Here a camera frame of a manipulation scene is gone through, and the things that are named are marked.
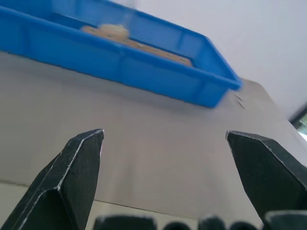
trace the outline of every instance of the blue plastic tray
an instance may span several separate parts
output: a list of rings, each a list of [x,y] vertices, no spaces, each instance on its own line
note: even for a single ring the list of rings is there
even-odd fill
[[[194,68],[80,31],[123,17],[127,8],[109,1],[0,0],[0,5],[0,49],[6,52],[207,107],[242,86],[207,37],[143,12],[133,15],[130,39],[187,57]]]

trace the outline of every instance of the white wall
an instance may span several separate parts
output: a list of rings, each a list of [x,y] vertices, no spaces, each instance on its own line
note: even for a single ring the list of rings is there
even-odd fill
[[[138,0],[137,8],[208,36],[286,118],[307,102],[307,1]]]

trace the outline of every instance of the black plastic part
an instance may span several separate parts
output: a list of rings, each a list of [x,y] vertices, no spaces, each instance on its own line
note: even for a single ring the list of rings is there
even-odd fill
[[[124,215],[98,217],[94,230],[156,230],[156,223],[150,217]]]
[[[190,228],[181,222],[173,222],[173,223],[169,223],[167,224],[163,230],[190,230]]]
[[[227,135],[244,190],[264,220],[268,211],[307,208],[307,169],[275,140]]]
[[[217,216],[201,219],[198,222],[198,230],[226,230],[224,222]]]
[[[2,230],[83,230],[97,186],[104,133],[70,139],[34,179]]]
[[[257,230],[257,228],[246,222],[236,222],[231,225],[229,230]]]
[[[263,230],[306,230],[307,211],[273,211],[264,221]]]

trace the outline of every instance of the gray table surface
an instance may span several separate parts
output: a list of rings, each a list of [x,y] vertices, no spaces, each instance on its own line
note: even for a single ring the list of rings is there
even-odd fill
[[[71,137],[104,128],[95,198],[174,216],[260,225],[227,130],[273,138],[307,165],[306,142],[248,80],[208,109],[0,53],[0,106],[2,181],[29,185]]]

